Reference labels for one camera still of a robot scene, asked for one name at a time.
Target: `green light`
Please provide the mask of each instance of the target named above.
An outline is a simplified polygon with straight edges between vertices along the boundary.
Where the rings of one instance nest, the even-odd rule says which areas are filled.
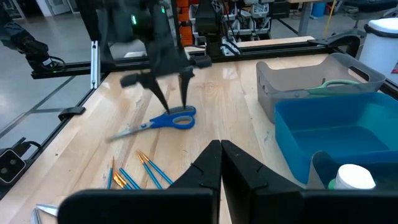
[[[131,15],[131,22],[136,25],[137,21],[136,21],[136,17],[134,15]]]

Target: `white trash can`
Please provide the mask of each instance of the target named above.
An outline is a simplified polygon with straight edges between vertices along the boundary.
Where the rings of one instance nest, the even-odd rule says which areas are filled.
[[[377,19],[364,26],[367,33],[359,61],[398,84],[392,74],[398,62],[398,18]]]

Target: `gray floor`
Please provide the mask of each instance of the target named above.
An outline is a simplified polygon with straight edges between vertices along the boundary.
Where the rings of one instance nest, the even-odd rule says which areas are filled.
[[[316,38],[322,37],[326,20],[326,16],[311,20],[308,34]],[[298,29],[298,19],[284,21]],[[37,40],[46,43],[50,55],[60,57],[66,62],[90,60],[90,38],[79,15],[67,14],[18,23]],[[329,34],[350,29],[353,25],[354,21],[349,17],[335,15]],[[277,20],[272,21],[271,34],[275,39],[296,36]],[[111,47],[114,58],[121,58],[127,52],[142,50],[144,47],[141,43]],[[0,148],[11,147],[21,137],[43,142],[59,124],[57,111],[75,106],[90,88],[89,75],[71,80],[68,77],[33,80],[30,76],[31,68],[24,56],[3,46],[0,46],[0,68]],[[43,101],[65,82],[67,84],[60,91]]]

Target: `blue container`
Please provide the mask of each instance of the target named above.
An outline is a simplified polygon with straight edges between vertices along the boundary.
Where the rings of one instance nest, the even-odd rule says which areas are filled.
[[[397,128],[398,101],[382,93],[275,106],[275,138],[294,177],[304,184],[317,151],[344,164],[398,162]]]
[[[312,12],[311,15],[321,18],[325,14],[325,7],[326,3],[325,2],[320,2],[320,3],[314,3],[312,5]]]

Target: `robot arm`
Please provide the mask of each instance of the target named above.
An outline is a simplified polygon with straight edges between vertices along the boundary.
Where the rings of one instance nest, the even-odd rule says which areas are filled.
[[[11,50],[24,54],[35,72],[59,70],[64,67],[65,62],[60,58],[51,57],[48,46],[35,40],[29,32],[14,22],[2,5],[0,5],[0,41]],[[61,61],[62,65],[52,58]]]

